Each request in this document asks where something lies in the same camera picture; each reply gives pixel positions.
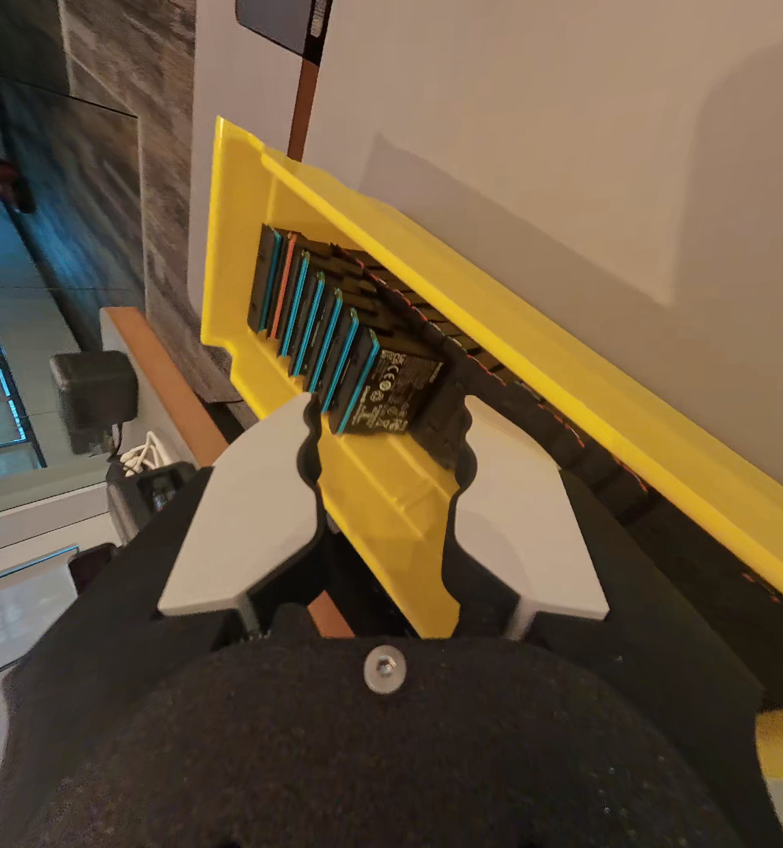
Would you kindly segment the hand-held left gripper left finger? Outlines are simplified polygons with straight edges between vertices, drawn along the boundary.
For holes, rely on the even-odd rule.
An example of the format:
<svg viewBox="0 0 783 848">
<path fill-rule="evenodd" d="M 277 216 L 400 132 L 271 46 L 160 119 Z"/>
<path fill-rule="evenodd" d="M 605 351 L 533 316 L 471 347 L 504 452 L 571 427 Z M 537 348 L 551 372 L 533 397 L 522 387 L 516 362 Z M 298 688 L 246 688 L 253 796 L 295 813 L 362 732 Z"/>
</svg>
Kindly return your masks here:
<svg viewBox="0 0 783 848">
<path fill-rule="evenodd" d="M 298 395 L 214 462 L 174 561 L 166 617 L 236 609 L 308 555 L 327 527 L 319 489 L 318 399 Z"/>
</svg>

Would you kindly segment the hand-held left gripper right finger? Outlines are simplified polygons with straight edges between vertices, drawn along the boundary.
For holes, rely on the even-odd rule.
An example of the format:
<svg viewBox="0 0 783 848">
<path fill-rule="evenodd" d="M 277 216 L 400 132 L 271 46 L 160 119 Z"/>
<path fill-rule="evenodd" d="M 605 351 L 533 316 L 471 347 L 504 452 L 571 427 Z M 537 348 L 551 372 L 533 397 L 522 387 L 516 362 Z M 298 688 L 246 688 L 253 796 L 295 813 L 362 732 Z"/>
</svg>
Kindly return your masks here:
<svg viewBox="0 0 783 848">
<path fill-rule="evenodd" d="M 602 621 L 609 604 L 559 466 L 473 395 L 442 550 L 460 623 L 533 623 L 539 613 Z"/>
</svg>

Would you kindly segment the blue-edged black battery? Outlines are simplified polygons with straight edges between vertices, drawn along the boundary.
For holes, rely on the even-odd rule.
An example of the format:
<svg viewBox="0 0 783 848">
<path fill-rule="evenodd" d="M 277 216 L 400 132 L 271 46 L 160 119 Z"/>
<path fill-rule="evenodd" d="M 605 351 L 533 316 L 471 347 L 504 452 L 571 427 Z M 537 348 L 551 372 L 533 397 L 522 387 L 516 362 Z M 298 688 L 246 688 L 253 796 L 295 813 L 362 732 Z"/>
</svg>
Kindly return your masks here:
<svg viewBox="0 0 783 848">
<path fill-rule="evenodd" d="M 336 436 L 406 433 L 426 406 L 446 363 L 427 349 L 363 335 L 353 346 L 327 416 Z"/>
</svg>

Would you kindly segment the yellow plastic bin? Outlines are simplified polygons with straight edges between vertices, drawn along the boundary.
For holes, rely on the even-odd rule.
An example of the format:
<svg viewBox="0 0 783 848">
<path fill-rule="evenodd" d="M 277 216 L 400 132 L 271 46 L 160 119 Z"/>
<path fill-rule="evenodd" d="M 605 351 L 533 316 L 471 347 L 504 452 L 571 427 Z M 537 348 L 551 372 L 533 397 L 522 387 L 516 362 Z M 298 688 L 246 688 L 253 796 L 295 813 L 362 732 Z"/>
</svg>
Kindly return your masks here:
<svg viewBox="0 0 783 848">
<path fill-rule="evenodd" d="M 363 249 L 509 366 L 617 460 L 783 595 L 783 486 L 397 209 L 217 118 L 201 340 L 260 417 L 301 392 L 274 343 L 247 325 L 262 224 Z M 448 637 L 441 582 L 457 490 L 408 436 L 337 437 L 320 483 L 330 514 L 419 636 Z"/>
</svg>

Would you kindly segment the row of black batteries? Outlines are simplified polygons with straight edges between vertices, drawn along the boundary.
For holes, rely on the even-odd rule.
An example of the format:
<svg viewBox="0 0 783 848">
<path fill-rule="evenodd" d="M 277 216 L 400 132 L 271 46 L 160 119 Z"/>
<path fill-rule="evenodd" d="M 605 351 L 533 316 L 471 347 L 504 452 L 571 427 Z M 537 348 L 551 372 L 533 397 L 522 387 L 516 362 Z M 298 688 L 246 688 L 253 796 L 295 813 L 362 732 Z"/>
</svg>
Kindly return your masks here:
<svg viewBox="0 0 783 848">
<path fill-rule="evenodd" d="M 364 250 L 262 225 L 247 325 L 274 342 L 288 374 L 326 415 L 363 335 L 441 358 L 445 371 L 406 433 L 444 469 L 457 467 L 468 428 L 464 400 L 473 395 L 531 436 L 619 522 L 638 519 L 659 499 L 649 483 Z"/>
</svg>

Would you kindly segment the small black cube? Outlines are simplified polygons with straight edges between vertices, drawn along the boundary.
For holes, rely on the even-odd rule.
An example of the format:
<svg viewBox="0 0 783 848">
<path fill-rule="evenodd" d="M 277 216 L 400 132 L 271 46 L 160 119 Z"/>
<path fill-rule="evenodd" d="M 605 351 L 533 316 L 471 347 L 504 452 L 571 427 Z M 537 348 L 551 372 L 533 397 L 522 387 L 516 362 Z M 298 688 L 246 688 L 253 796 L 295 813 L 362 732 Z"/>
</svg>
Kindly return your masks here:
<svg viewBox="0 0 783 848">
<path fill-rule="evenodd" d="M 104 430 L 139 414 L 139 383 L 121 351 L 64 353 L 49 359 L 57 408 L 69 432 Z"/>
</svg>

